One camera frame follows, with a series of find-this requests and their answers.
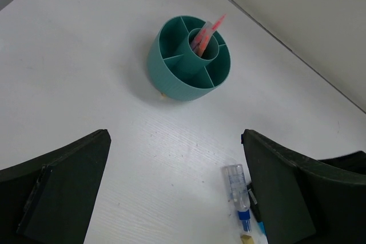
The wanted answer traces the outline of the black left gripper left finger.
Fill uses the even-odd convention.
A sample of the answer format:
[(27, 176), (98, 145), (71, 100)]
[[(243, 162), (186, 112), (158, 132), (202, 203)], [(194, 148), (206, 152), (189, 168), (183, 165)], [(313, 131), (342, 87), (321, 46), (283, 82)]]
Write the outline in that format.
[(110, 145), (100, 129), (1, 170), (1, 243), (83, 243)]

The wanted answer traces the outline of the thin pink pen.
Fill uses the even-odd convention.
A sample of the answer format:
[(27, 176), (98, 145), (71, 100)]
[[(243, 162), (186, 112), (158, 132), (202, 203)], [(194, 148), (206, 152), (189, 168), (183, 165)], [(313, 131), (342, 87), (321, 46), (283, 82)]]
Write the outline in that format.
[(206, 29), (204, 36), (198, 46), (198, 51), (197, 51), (198, 56), (201, 57), (203, 55), (203, 53), (206, 50), (207, 45), (210, 41), (211, 36), (220, 27), (220, 25), (224, 21), (225, 17), (226, 17), (226, 14), (222, 15), (214, 24), (211, 25), (211, 27), (209, 29)]

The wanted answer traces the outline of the pink highlighter clear cap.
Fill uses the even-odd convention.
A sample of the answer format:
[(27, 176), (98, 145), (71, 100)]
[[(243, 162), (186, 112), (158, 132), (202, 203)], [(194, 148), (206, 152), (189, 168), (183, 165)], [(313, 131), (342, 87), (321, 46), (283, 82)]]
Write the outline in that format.
[(194, 53), (196, 53), (196, 47), (198, 46), (198, 44), (200, 43), (201, 39), (202, 39), (202, 32), (206, 29), (206, 28), (210, 28), (212, 25), (211, 22), (207, 21), (204, 26), (200, 29), (200, 31), (198, 32), (198, 34), (194, 37), (194, 39), (192, 40), (192, 42), (190, 43), (191, 49), (193, 50)]

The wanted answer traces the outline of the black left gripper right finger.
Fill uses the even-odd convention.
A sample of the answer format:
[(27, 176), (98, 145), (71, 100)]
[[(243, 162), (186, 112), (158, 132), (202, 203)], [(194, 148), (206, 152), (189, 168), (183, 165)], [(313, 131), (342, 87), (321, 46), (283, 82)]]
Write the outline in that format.
[(269, 243), (364, 243), (365, 152), (316, 160), (266, 136), (241, 136)]

